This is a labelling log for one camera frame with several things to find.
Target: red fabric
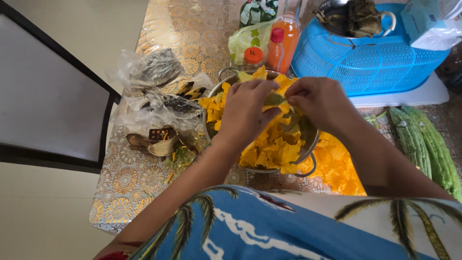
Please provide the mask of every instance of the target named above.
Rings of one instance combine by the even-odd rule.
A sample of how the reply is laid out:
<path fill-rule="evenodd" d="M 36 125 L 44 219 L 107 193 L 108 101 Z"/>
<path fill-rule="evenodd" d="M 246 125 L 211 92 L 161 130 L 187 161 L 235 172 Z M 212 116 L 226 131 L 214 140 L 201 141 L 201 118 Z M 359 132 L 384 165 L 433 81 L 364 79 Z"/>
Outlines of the red fabric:
<path fill-rule="evenodd" d="M 128 251 L 113 252 L 99 258 L 98 260 L 127 260 L 129 257 L 128 254 Z"/>

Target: blue plastic basket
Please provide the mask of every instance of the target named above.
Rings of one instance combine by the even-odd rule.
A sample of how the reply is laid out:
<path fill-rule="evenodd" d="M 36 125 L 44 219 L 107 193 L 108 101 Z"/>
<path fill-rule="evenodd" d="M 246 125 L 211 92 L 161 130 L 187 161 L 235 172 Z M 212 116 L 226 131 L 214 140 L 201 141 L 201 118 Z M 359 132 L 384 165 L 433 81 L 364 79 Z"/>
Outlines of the blue plastic basket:
<path fill-rule="evenodd" d="M 357 46 L 346 47 L 329 41 L 329 32 L 314 18 L 300 36 L 292 60 L 297 77 L 329 77 L 338 80 L 349 97 L 399 93 L 413 90 L 426 81 L 449 50 L 432 51 L 409 46 L 400 16 L 403 4 L 376 4 L 378 11 L 396 16 L 396 28 L 385 37 L 351 39 Z M 388 28 L 391 19 L 382 20 Z M 351 45 L 331 35 L 337 43 Z"/>

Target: plastic bottle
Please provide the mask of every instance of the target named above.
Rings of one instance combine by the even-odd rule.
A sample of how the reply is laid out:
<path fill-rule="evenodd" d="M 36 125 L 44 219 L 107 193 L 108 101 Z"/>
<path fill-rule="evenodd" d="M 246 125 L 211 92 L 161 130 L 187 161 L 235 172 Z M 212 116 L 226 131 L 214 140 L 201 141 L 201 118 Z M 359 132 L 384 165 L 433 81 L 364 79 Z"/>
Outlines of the plastic bottle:
<path fill-rule="evenodd" d="M 244 51 L 244 70 L 258 69 L 263 65 L 263 51 L 258 47 L 250 47 Z"/>
<path fill-rule="evenodd" d="M 266 67 L 272 71 L 280 71 L 282 58 L 284 57 L 284 29 L 274 28 L 271 30 L 271 37 L 268 42 L 268 56 L 266 57 Z"/>
<path fill-rule="evenodd" d="M 289 70 L 298 40 L 302 33 L 302 26 L 298 20 L 301 6 L 302 0 L 286 0 L 283 15 L 276 19 L 271 29 L 282 28 L 284 30 L 284 40 L 282 41 L 284 56 L 281 59 L 280 68 L 277 70 L 282 74 L 286 74 Z"/>

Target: pot handle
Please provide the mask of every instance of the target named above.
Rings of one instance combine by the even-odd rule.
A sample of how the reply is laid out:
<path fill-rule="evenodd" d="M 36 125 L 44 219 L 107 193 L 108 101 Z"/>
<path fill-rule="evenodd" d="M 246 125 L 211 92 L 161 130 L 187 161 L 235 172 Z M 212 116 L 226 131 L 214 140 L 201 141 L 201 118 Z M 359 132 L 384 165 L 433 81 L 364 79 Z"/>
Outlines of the pot handle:
<path fill-rule="evenodd" d="M 388 27 L 388 29 L 386 31 L 383 32 L 383 34 L 380 36 L 380 37 L 384 37 L 384 36 L 387 36 L 390 31 L 393 31 L 396 27 L 396 16 L 394 13 L 392 12 L 388 12 L 388 11 L 381 11 L 380 12 L 380 17 L 383 19 L 386 15 L 390 16 L 391 18 L 391 25 L 390 27 Z"/>
<path fill-rule="evenodd" d="M 220 72 L 218 73 L 218 82 L 223 81 L 223 80 L 221 79 L 221 75 L 222 75 L 223 72 L 226 71 L 226 70 L 232 70 L 232 71 L 236 72 L 236 74 L 239 73 L 239 69 L 236 68 L 236 67 L 227 67 L 227 68 L 224 68 L 224 69 L 220 70 Z"/>
<path fill-rule="evenodd" d="M 297 177 L 307 177 L 307 176 L 310 176 L 313 174 L 313 172 L 316 170 L 316 159 L 315 159 L 315 156 L 313 155 L 313 153 L 310 154 L 311 156 L 311 159 L 313 160 L 313 168 L 311 168 L 311 170 L 305 174 L 294 174 L 295 176 Z"/>

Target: hand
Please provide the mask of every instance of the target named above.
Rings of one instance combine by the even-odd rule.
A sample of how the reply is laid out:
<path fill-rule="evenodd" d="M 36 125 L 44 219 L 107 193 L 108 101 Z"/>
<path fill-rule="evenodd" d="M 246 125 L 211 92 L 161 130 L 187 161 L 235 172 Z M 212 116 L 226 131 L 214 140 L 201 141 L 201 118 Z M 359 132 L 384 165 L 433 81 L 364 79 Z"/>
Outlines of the hand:
<path fill-rule="evenodd" d="M 233 84 L 226 96 L 220 131 L 213 139 L 220 136 L 221 140 L 242 152 L 281 113 L 277 107 L 262 112 L 266 96 L 278 88 L 279 85 L 270 80 Z"/>
<path fill-rule="evenodd" d="M 337 137 L 365 122 L 340 84 L 329 78 L 303 77 L 288 88 L 286 98 L 289 104 L 302 109 L 317 128 Z"/>

